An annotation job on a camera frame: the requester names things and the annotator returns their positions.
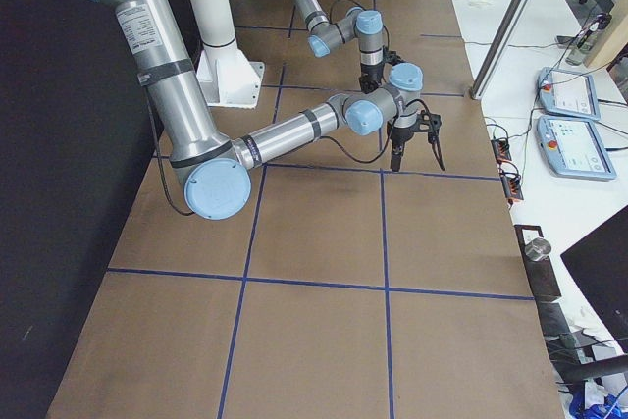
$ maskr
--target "black cable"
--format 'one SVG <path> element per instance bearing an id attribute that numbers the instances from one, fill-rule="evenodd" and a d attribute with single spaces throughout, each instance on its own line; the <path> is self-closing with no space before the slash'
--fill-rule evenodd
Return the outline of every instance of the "black cable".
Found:
<path id="1" fill-rule="evenodd" d="M 391 50 L 391 34 L 389 33 L 389 29 L 386 28 L 386 25 L 382 25 L 384 31 L 386 32 L 386 49 Z"/>
<path id="2" fill-rule="evenodd" d="M 505 136 L 506 142 L 508 142 L 508 140 L 510 139 L 510 135 L 508 134 L 508 130 L 506 128 L 504 128 L 502 125 L 498 125 L 497 122 L 495 122 L 495 123 L 486 123 L 486 126 L 487 127 L 493 127 L 493 128 L 499 128 L 500 130 L 505 132 L 506 133 L 506 136 Z M 496 136 L 495 136 L 495 130 L 493 130 L 493 139 L 497 139 Z"/>
<path id="3" fill-rule="evenodd" d="M 350 2 L 353 5 L 355 5 L 356 7 L 359 7 L 362 10 L 366 10 L 359 2 L 355 1 L 355 0 L 335 0 L 332 3 L 332 6 L 330 7 L 330 22 L 333 23 L 334 22 L 334 8 L 337 6 L 337 4 L 339 2 Z"/>
<path id="4" fill-rule="evenodd" d="M 478 41 L 465 41 L 464 44 L 479 44 L 480 46 L 491 46 L 492 43 L 480 43 Z M 546 44 L 544 46 L 535 46 L 535 45 L 525 45 L 525 44 L 508 44 L 506 45 L 508 48 L 522 48 L 522 49 L 526 49 L 526 48 L 534 48 L 534 49 L 545 49 L 545 48 L 550 48 L 552 46 L 556 46 L 558 44 L 561 43 L 551 43 L 551 44 Z"/>
<path id="5" fill-rule="evenodd" d="M 615 101 L 615 100 L 605 100 L 603 98 L 599 98 L 598 101 L 600 103 L 606 103 L 608 105 L 621 105 L 622 107 L 628 107 L 628 103 L 626 103 L 626 102 L 618 102 L 618 101 Z"/>
<path id="6" fill-rule="evenodd" d="M 170 204 L 170 206 L 173 208 L 173 210 L 175 210 L 177 213 L 179 213 L 182 216 L 191 216 L 194 214 L 193 211 L 183 211 L 180 210 L 177 205 L 175 205 L 175 202 L 173 201 L 172 197 L 170 196 L 170 192 L 168 191 L 168 183 L 166 182 L 166 173 L 164 172 L 164 164 L 162 162 L 162 155 L 161 155 L 161 147 L 159 146 L 159 137 L 157 136 L 157 127 L 155 125 L 155 115 L 153 114 L 153 108 L 152 108 L 152 104 L 150 103 L 150 99 L 148 100 L 148 117 L 150 118 L 150 130 L 153 133 L 153 143 L 155 145 L 155 152 L 157 153 L 157 165 L 159 166 L 159 177 L 161 178 L 161 186 L 164 189 L 164 195 L 166 196 L 166 199 L 168 200 L 168 203 Z"/>
<path id="7" fill-rule="evenodd" d="M 321 139 L 327 139 L 331 141 L 340 149 L 340 151 L 342 151 L 342 153 L 346 157 L 348 157 L 354 162 L 357 162 L 358 164 L 373 164 L 375 161 L 377 161 L 380 157 L 384 155 L 384 153 L 386 152 L 386 149 L 389 147 L 389 143 L 391 142 L 391 136 L 393 135 L 394 124 L 396 123 L 396 121 L 397 121 L 397 118 L 395 118 L 394 121 L 392 122 L 391 130 L 389 131 L 389 135 L 386 138 L 386 144 L 384 144 L 384 147 L 382 148 L 382 150 L 377 154 L 377 156 L 369 160 L 358 159 L 357 157 L 353 156 L 349 151 L 346 150 L 346 148 L 342 144 L 340 144 L 340 142 L 338 142 L 335 138 L 331 136 L 321 136 Z"/>
<path id="8" fill-rule="evenodd" d="M 607 125 L 606 123 L 602 123 L 602 122 L 596 122 L 597 125 L 601 125 L 605 128 L 608 128 L 609 130 L 613 130 L 615 132 L 618 132 L 619 134 L 624 134 L 626 136 L 628 136 L 628 131 L 624 131 L 624 130 L 619 130 L 617 128 L 612 127 L 611 125 Z"/>
<path id="9" fill-rule="evenodd" d="M 430 124 L 429 124 L 430 131 L 428 131 L 428 142 L 432 144 L 432 153 L 434 154 L 437 164 L 439 165 L 441 170 L 444 171 L 445 162 L 443 162 L 443 151 L 441 150 L 441 139 L 439 138 L 439 130 L 436 130 L 434 128 L 432 112 L 428 108 L 428 104 L 425 103 L 425 101 L 421 98 L 415 98 L 414 100 L 410 100 L 410 102 L 408 102 L 406 106 L 409 107 L 411 104 L 415 102 L 419 102 L 421 105 L 423 105 L 425 112 L 428 114 L 428 118 L 430 121 Z"/>
<path id="10" fill-rule="evenodd" d="M 599 66 L 598 68 L 593 69 L 592 71 L 586 71 L 585 73 L 579 73 L 579 74 L 572 74 L 573 78 L 571 79 L 567 79 L 567 80 L 561 80 L 560 82 L 550 82 L 550 83 L 544 83 L 541 87 L 539 87 L 539 89 L 543 88 L 544 86 L 547 85 L 558 85 L 560 83 L 568 83 L 571 82 L 572 80 L 575 80 L 581 76 L 586 76 L 587 74 L 592 74 L 595 71 L 599 71 L 600 69 L 605 69 L 606 66 L 608 66 L 610 63 L 612 63 L 612 61 L 607 62 L 606 64 Z"/>

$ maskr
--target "floor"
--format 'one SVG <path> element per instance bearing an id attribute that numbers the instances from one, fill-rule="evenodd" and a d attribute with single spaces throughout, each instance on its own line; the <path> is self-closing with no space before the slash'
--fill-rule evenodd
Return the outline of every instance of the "floor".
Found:
<path id="1" fill-rule="evenodd" d="M 319 141 L 209 222 L 173 214 L 154 160 L 49 419 L 563 417 L 451 0 L 356 1 L 423 68 L 446 171 L 422 136 L 398 174 Z M 222 132 L 355 91 L 354 45 L 317 60 L 288 0 L 232 6 L 267 69 L 254 111 L 213 110 Z M 385 138 L 335 137 L 363 157 Z"/>

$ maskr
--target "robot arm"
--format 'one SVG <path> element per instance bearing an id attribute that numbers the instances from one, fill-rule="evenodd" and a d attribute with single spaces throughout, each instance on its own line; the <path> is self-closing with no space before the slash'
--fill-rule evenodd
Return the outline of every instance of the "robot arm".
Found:
<path id="1" fill-rule="evenodd" d="M 231 140 L 218 131 L 206 106 L 168 0 L 98 1 L 115 8 L 137 63 L 139 83 L 173 143 L 170 162 L 185 201 L 204 218 L 228 218 L 244 206 L 250 194 L 247 170 L 338 128 L 349 125 L 365 135 L 393 119 L 395 127 L 417 122 L 422 73 L 403 63 L 392 68 L 384 87 L 335 95 L 288 120 Z M 382 55 L 381 16 L 353 9 L 346 18 L 356 19 L 362 63 L 367 67 L 363 73 L 381 78 L 377 65 Z"/>

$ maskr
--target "robotic arm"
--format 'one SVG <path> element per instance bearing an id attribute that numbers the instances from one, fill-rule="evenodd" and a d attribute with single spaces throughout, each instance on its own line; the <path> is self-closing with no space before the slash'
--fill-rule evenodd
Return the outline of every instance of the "robotic arm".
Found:
<path id="1" fill-rule="evenodd" d="M 418 121 L 422 73 L 417 66 L 402 63 L 392 68 L 384 87 L 370 93 L 335 95 L 290 119 L 231 140 L 218 131 L 212 119 L 168 0 L 98 1 L 115 9 L 137 63 L 139 83 L 173 143 L 170 162 L 185 201 L 203 218 L 225 219 L 244 206 L 251 188 L 247 170 L 338 128 L 349 126 L 366 135 L 386 122 L 410 128 Z M 338 41 L 343 31 L 347 37 L 357 31 L 362 63 L 368 66 L 363 71 L 381 78 L 382 70 L 375 64 L 382 54 L 379 13 L 352 9 L 344 19 L 346 28 L 317 18 L 327 17 L 317 14 L 308 24 L 317 26 L 315 30 L 331 42 Z M 355 29 L 349 28 L 354 20 Z M 330 33 L 332 28 L 338 37 Z"/>
<path id="2" fill-rule="evenodd" d="M 317 58 L 327 56 L 355 37 L 360 48 L 360 87 L 363 92 L 375 90 L 382 82 L 385 64 L 383 22 L 379 12 L 350 9 L 339 22 L 332 24 L 317 0 L 292 0 L 307 30 L 310 48 Z"/>

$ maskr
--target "white desk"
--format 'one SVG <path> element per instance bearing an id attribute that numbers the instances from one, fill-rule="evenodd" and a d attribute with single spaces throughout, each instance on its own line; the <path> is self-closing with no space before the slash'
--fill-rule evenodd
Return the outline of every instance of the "white desk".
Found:
<path id="1" fill-rule="evenodd" d="M 453 0 L 467 56 L 474 77 L 488 52 L 490 43 L 510 0 L 493 0 L 490 5 L 474 7 L 468 0 Z M 511 45 L 545 46 L 555 43 L 555 37 L 573 35 L 580 26 L 564 0 L 531 0 L 510 41 Z M 495 76 L 482 99 L 486 117 L 504 126 L 510 134 L 519 134 L 528 127 L 530 111 L 536 95 L 539 69 L 554 66 L 563 50 L 547 48 L 508 47 Z M 563 63 L 562 69 L 586 71 Z M 599 98 L 623 101 L 619 90 L 605 69 L 594 73 Z M 601 104 L 602 121 L 622 130 L 628 130 L 628 108 Z M 582 318 L 602 340 L 610 334 L 566 271 L 560 254 L 576 241 L 595 229 L 624 206 L 628 205 L 628 151 L 611 153 L 617 179 L 594 182 L 555 177 L 541 154 L 536 140 L 536 120 L 526 141 L 511 140 L 513 161 L 524 169 L 523 195 L 511 212 L 514 224 L 539 225 L 550 241 L 551 262 L 562 291 L 560 305 L 570 324 Z M 625 137 L 598 126 L 605 147 L 628 145 Z"/>

